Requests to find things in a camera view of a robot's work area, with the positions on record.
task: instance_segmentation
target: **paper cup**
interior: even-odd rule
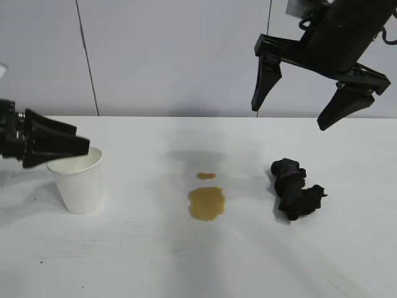
[[[62,158],[47,163],[66,208],[86,214],[102,203],[102,152],[90,147],[88,155]]]

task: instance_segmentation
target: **white table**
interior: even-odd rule
[[[44,166],[0,161],[0,297],[397,297],[397,120],[57,119],[103,150],[105,202],[69,214]],[[292,223],[283,157],[329,194]],[[201,186],[224,188],[213,222],[188,213]]]

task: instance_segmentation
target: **black cable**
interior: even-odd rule
[[[92,88],[92,95],[94,97],[94,102],[95,102],[95,108],[97,110],[97,116],[99,116],[99,108],[98,108],[98,102],[97,102],[97,95],[95,93],[95,88],[94,88],[94,80],[92,78],[92,72],[91,72],[91,66],[89,63],[88,59],[88,51],[87,51],[87,45],[86,45],[86,39],[84,38],[84,31],[83,31],[83,24],[81,23],[81,16],[80,16],[80,9],[79,9],[79,4],[76,0],[76,9],[77,9],[77,15],[79,17],[79,23],[80,23],[80,33],[81,33],[81,39],[83,41],[83,48],[84,52],[86,54],[86,61],[87,61],[87,66],[88,66],[88,73],[89,73],[89,78],[91,80],[91,88]]]
[[[309,29],[310,25],[305,25],[305,23],[310,22],[311,18],[307,18],[307,19],[302,19],[299,22],[299,28],[301,28],[303,31],[306,31]]]
[[[382,28],[382,39],[387,45],[397,45],[397,39],[396,40],[387,40],[387,31],[386,28]]]

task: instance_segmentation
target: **brown liquid puddle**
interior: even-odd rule
[[[216,177],[214,173],[199,173],[196,175],[201,180],[206,180],[206,179],[213,179]]]
[[[203,221],[215,220],[225,211],[226,198],[222,191],[218,187],[201,187],[190,191],[190,216]]]

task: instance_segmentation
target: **white wall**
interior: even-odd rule
[[[79,0],[101,115],[247,116],[270,0]]]
[[[288,0],[272,1],[269,35],[299,40],[303,31],[300,19],[285,14]],[[396,39],[396,20],[387,24],[389,39]],[[380,36],[371,44],[359,62],[385,73],[392,85],[375,103],[353,114],[353,117],[397,117],[397,47],[385,45]],[[259,116],[317,117],[336,91],[335,81],[286,63],[281,64],[283,78],[266,97]]]
[[[0,98],[19,110],[96,114],[74,0],[3,0],[0,62]]]

